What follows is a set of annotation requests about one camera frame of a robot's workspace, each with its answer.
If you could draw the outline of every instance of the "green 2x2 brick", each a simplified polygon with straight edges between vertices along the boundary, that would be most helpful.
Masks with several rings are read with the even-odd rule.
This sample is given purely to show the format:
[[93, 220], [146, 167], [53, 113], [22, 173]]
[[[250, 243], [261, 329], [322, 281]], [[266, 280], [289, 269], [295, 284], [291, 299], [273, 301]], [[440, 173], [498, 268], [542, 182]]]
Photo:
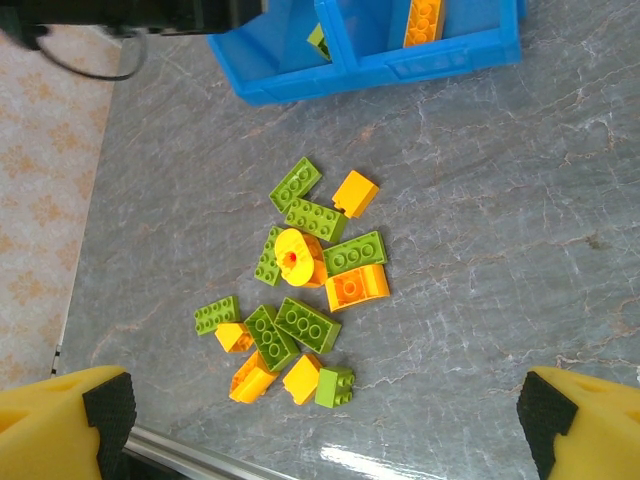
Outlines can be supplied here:
[[356, 377], [346, 367], [323, 367], [318, 377], [316, 403], [327, 408], [339, 407], [351, 401], [351, 387]]

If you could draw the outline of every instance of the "blue plastic bin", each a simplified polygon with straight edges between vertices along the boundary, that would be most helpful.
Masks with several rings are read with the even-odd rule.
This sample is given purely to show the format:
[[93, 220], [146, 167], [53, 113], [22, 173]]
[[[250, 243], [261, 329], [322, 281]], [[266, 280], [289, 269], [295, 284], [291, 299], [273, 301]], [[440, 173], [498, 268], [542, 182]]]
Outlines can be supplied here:
[[[256, 106], [520, 61], [526, 0], [445, 1], [442, 40], [410, 48], [410, 0], [270, 0], [267, 13], [209, 43], [233, 89]], [[331, 62], [307, 42], [318, 21]]]

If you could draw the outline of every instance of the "yellow brick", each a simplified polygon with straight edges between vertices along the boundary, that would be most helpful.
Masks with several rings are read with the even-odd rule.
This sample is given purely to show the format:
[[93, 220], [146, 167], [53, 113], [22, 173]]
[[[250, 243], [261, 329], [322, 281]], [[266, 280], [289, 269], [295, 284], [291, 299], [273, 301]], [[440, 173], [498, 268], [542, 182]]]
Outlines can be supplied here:
[[313, 235], [288, 228], [278, 235], [275, 254], [282, 278], [290, 285], [315, 288], [327, 281], [322, 247]]
[[253, 403], [277, 377], [278, 372], [271, 373], [256, 351], [233, 376], [229, 397], [236, 402]]
[[215, 334], [227, 353], [246, 352], [253, 345], [253, 338], [243, 323], [221, 323]]
[[322, 364], [310, 353], [305, 353], [284, 377], [284, 389], [291, 394], [296, 405], [304, 405], [316, 392]]
[[365, 265], [331, 277], [326, 289], [332, 312], [390, 295], [382, 265]]
[[351, 170], [333, 196], [333, 203], [337, 210], [344, 210], [347, 218], [357, 218], [362, 215], [379, 190], [371, 180]]
[[412, 47], [442, 38], [444, 0], [412, 0], [404, 46]]

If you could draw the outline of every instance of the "beige patterned floor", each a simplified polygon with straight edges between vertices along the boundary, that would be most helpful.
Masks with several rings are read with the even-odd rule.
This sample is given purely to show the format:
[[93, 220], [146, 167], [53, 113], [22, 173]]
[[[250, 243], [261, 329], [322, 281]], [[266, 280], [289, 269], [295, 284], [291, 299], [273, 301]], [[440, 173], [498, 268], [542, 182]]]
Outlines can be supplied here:
[[[47, 44], [114, 74], [119, 47], [61, 27]], [[112, 85], [0, 35], [0, 390], [47, 378], [67, 316]]]

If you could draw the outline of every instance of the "green lego brick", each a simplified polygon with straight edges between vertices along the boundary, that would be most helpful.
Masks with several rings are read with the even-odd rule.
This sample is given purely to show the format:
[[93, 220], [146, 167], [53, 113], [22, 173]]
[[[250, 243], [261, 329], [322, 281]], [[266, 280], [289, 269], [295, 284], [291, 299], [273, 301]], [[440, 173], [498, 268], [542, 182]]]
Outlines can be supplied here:
[[364, 265], [387, 263], [387, 251], [380, 232], [366, 233], [327, 248], [322, 254], [330, 277]]
[[330, 208], [297, 198], [291, 202], [285, 223], [327, 242], [337, 242], [347, 225], [347, 217]]
[[270, 372], [280, 372], [300, 353], [296, 342], [273, 324], [275, 318], [275, 308], [260, 305], [244, 321]]
[[311, 35], [309, 35], [309, 38], [307, 38], [307, 42], [313, 45], [318, 53], [322, 55], [326, 60], [331, 61], [331, 54], [329, 53], [327, 41], [324, 38], [322, 25], [318, 24], [316, 28], [313, 29], [313, 32], [311, 32]]
[[329, 353], [342, 328], [315, 308], [289, 297], [282, 302], [274, 323], [316, 353]]
[[276, 244], [276, 238], [283, 232], [284, 229], [280, 227], [271, 227], [269, 230], [269, 237], [262, 249], [262, 255], [258, 261], [258, 266], [254, 273], [254, 277], [258, 280], [275, 287], [280, 283], [280, 268], [276, 265], [276, 254], [273, 251], [273, 247]]
[[286, 213], [291, 202], [311, 190], [311, 187], [318, 183], [321, 178], [322, 174], [309, 159], [302, 157], [278, 186], [273, 189], [273, 192], [269, 194], [269, 198], [271, 198], [280, 213]]
[[213, 333], [218, 329], [220, 323], [240, 321], [238, 298], [235, 295], [222, 298], [211, 305], [199, 308], [193, 316], [196, 319], [198, 335]]
[[351, 401], [351, 387], [356, 377], [346, 367], [323, 367], [320, 369], [316, 403], [327, 408], [339, 407]]

